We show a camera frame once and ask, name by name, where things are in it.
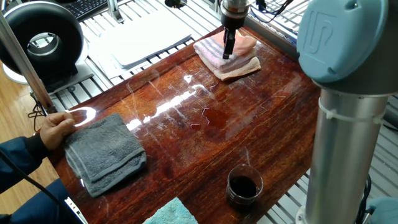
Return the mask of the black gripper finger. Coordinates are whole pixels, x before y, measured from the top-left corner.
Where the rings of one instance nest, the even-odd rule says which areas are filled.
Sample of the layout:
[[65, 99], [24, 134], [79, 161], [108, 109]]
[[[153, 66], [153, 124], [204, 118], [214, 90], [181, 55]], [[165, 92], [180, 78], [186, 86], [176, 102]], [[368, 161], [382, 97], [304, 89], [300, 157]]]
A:
[[229, 56], [233, 54], [235, 35], [236, 35], [236, 31], [234, 29], [232, 29], [232, 30], [229, 30], [227, 28], [224, 29], [223, 59], [225, 59], [225, 60], [229, 59]]

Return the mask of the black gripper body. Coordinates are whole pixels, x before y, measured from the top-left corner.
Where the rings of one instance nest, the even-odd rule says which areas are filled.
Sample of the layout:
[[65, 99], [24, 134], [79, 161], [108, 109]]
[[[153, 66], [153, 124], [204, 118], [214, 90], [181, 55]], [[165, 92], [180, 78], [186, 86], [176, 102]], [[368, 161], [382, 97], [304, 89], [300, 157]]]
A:
[[247, 14], [244, 14], [243, 16], [236, 18], [231, 15], [222, 14], [221, 23], [225, 29], [236, 30], [244, 25], [246, 16]]

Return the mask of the person's hand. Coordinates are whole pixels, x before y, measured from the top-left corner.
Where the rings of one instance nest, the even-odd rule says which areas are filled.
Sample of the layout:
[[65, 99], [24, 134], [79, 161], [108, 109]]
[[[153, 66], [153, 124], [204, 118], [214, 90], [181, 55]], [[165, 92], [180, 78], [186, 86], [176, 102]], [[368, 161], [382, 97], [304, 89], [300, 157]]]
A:
[[39, 135], [48, 150], [54, 150], [65, 137], [76, 130], [75, 120], [71, 113], [58, 112], [46, 116]]

